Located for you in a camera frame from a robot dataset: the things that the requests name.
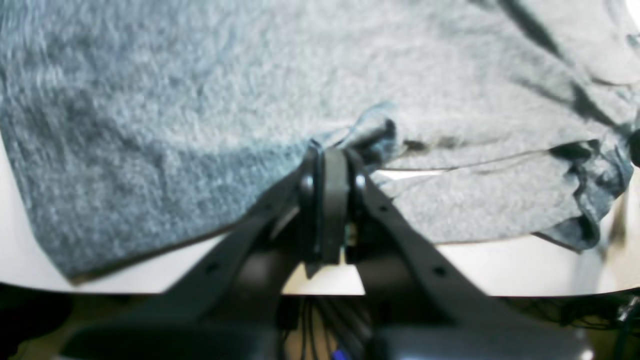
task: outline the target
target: wire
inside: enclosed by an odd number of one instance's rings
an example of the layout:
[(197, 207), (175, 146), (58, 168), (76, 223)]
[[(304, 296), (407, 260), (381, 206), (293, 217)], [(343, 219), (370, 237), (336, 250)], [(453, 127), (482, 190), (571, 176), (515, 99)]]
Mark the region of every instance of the wire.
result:
[[(551, 316), (548, 307), (544, 305), (551, 305), (554, 309), (554, 315)], [(611, 309), (617, 309), (618, 304), (615, 301), (611, 302)], [(557, 302), (549, 299), (531, 299), (527, 306), (521, 309), (521, 312), (528, 313), (534, 310), (539, 317), (548, 321), (558, 323), (560, 326), (570, 326), (579, 329), (590, 329), (599, 331), (615, 330), (619, 328), (619, 325), (615, 321), (614, 314), (608, 306), (567, 302), (565, 304), (558, 304)], [(565, 314), (569, 315), (581, 315), (570, 316), (564, 318)], [(588, 320), (587, 316), (597, 316), (601, 319), (600, 322), (594, 322)]]
[(616, 346), (613, 350), (613, 359), (614, 360), (622, 360), (625, 355), (625, 347), (627, 346), (627, 337), (631, 332), (631, 323), (633, 322), (634, 317), (636, 316), (638, 310), (640, 309), (640, 305), (634, 306), (633, 309), (629, 312), (625, 322), (622, 323), (622, 327), (618, 333), (618, 338), (616, 338)]
[(305, 311), (307, 310), (307, 299), (302, 302), (302, 309), (300, 311), (302, 318), (302, 351), (300, 354), (300, 360), (305, 360), (307, 357), (307, 317)]
[(291, 330), (286, 330), (282, 333), (282, 341), (280, 342), (280, 355), (279, 358), (280, 360), (288, 360), (288, 356), (287, 356), (287, 347), (285, 346), (287, 344), (287, 339), (289, 338), (289, 334), (291, 333)]
[(326, 344), (326, 353), (329, 359), (331, 359), (333, 350), (331, 349), (331, 339), (329, 339), (329, 326), (327, 326), (326, 324), (326, 319), (323, 316), (321, 316), (321, 318), (322, 318), (322, 327), (324, 331), (324, 342)]
[(316, 349), (316, 336), (314, 335), (314, 303), (312, 299), (308, 300), (308, 324), (309, 324), (309, 340), (311, 341), (311, 355), (314, 360), (319, 360), (318, 351)]

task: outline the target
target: white table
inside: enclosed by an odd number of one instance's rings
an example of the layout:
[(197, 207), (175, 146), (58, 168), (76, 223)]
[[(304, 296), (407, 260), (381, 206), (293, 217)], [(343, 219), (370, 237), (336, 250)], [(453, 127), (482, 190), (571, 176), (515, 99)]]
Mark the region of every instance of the white table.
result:
[[(640, 24), (640, 0), (627, 0)], [(473, 283), (490, 295), (582, 295), (640, 287), (640, 176), (632, 179), (626, 199), (618, 199), (601, 228), (611, 246), (578, 255), (534, 236), (502, 241), (441, 245), (438, 249)], [(611, 229), (624, 236), (610, 239)], [(221, 238), (192, 245), (74, 285), (43, 253), (31, 233), (24, 205), (0, 138), (0, 282), (28, 288), (78, 293), (159, 293), (170, 287)], [(285, 293), (363, 294), (349, 265), (326, 266), (311, 281), (299, 267)]]

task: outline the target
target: gray t-shirt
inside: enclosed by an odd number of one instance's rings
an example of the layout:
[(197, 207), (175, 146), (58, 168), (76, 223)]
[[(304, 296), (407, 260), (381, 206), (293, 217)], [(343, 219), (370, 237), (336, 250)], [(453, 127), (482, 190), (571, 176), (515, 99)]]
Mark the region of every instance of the gray t-shirt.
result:
[(585, 249), (631, 172), (635, 32), (614, 0), (9, 0), (0, 131), (69, 277), (231, 224), (311, 138), (387, 120), (372, 170), (448, 170), (380, 183), (428, 238)]

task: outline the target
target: black plastic part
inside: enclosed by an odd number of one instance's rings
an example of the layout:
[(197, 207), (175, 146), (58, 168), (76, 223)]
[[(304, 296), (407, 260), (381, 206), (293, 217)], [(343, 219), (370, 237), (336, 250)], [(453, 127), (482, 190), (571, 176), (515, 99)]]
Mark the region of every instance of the black plastic part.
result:
[(58, 329), (72, 310), (67, 294), (0, 284), (0, 359), (15, 355), (22, 342)]
[(295, 331), (298, 328), (301, 298), (297, 296), (283, 296), (280, 298), (277, 314), (277, 326), (283, 331)]
[(373, 185), (359, 157), (352, 202), (361, 209), (358, 268), (375, 334), (367, 359), (582, 359), (576, 332), (553, 329), (487, 297), (417, 234)]
[[(282, 288), (300, 261), (321, 265), (320, 155), (310, 148), (301, 167), (268, 190), (236, 230), (166, 294), (82, 330), (63, 355), (280, 358)], [(354, 344), (355, 353), (380, 360), (585, 358), (588, 346), (576, 333), (538, 324), (473, 286), (406, 223), (373, 185), (359, 155), (345, 155), (348, 215), (357, 228), (347, 261), (360, 272), (372, 324), (372, 336), (360, 349), (358, 336), (342, 339)], [(274, 232), (296, 198), (299, 213)], [(350, 326), (332, 306), (320, 305), (336, 331)]]
[(629, 138), (629, 154), (631, 162), (640, 167), (640, 130), (636, 130)]
[(320, 240), (322, 264), (339, 264), (340, 250), (345, 242), (349, 208), (348, 166), (344, 153), (338, 149), (324, 152), (322, 190), (322, 231)]

